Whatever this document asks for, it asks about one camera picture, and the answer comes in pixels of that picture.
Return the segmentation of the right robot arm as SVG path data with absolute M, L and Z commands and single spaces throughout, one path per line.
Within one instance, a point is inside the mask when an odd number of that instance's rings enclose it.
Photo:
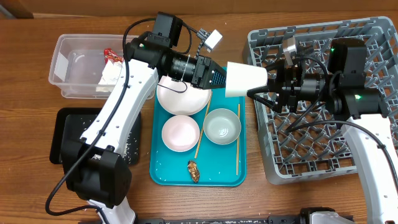
M 397 153 L 384 97 L 365 86 L 366 56 L 365 42 L 353 38 L 332 40 L 326 65 L 298 49 L 266 66 L 276 77 L 246 94 L 278 113 L 283 106 L 295 112 L 302 100 L 325 102 L 329 123 L 341 129 L 353 155 L 368 223 L 397 223 Z

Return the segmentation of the pink small bowl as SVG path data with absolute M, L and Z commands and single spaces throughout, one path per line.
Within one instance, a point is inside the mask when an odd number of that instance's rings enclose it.
M 164 144 L 170 150 L 186 152 L 197 144 L 200 137 L 200 128 L 193 118 L 176 115 L 165 122 L 161 136 Z

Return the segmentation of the pile of rice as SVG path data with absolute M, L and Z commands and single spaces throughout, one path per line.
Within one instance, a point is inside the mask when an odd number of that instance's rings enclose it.
M 124 161 L 129 165 L 135 165 L 139 161 L 139 146 L 141 140 L 141 113 L 136 118 L 124 149 Z

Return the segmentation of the white napkin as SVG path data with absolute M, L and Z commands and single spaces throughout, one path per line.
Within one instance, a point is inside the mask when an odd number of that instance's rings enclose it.
M 99 86 L 96 87 L 96 91 L 112 92 L 118 81 L 122 67 L 123 65 L 121 62 L 112 62 L 108 60 L 102 71 L 102 77 L 98 83 Z

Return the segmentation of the grey-green bowl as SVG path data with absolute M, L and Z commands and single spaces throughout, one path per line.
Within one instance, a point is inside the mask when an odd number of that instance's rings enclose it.
M 208 113 L 203 122 L 203 129 L 211 142 L 218 145 L 227 145 L 239 137 L 241 122 L 233 111 L 218 108 Z

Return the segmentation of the white cup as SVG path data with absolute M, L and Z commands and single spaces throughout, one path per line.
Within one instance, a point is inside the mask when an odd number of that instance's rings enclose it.
M 228 62 L 225 97 L 246 96 L 248 90 L 267 85 L 268 72 L 264 67 Z

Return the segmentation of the red snack wrapper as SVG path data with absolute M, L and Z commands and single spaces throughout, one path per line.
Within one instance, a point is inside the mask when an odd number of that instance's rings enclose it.
M 107 63 L 123 63 L 124 59 L 119 57 L 111 48 L 104 49 L 104 62 Z

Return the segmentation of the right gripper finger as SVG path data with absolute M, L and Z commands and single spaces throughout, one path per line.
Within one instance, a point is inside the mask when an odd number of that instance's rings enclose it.
M 267 98 L 264 98 L 264 97 L 261 97 L 260 94 L 264 94 L 264 93 L 268 93 L 268 92 L 275 92 L 276 89 L 277 88 L 274 86 L 264 85 L 264 86 L 249 89 L 246 94 L 251 99 L 262 103 L 263 105 L 267 106 L 270 109 L 274 109 L 277 106 L 277 102 L 268 100 Z
M 274 63 L 265 66 L 265 69 L 270 72 L 275 70 L 276 74 L 281 74 L 285 68 L 285 61 L 284 60 L 276 60 Z

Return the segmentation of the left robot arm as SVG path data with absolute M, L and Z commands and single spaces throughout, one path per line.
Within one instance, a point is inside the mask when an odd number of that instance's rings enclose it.
M 159 80 L 168 76 L 202 90 L 223 88 L 226 70 L 209 57 L 177 52 L 184 21 L 159 12 L 151 31 L 123 39 L 118 80 L 92 124 L 76 141 L 60 149 L 64 175 L 60 183 L 86 201 L 103 223 L 133 223 L 127 201 L 132 174 L 124 160 L 131 129 Z

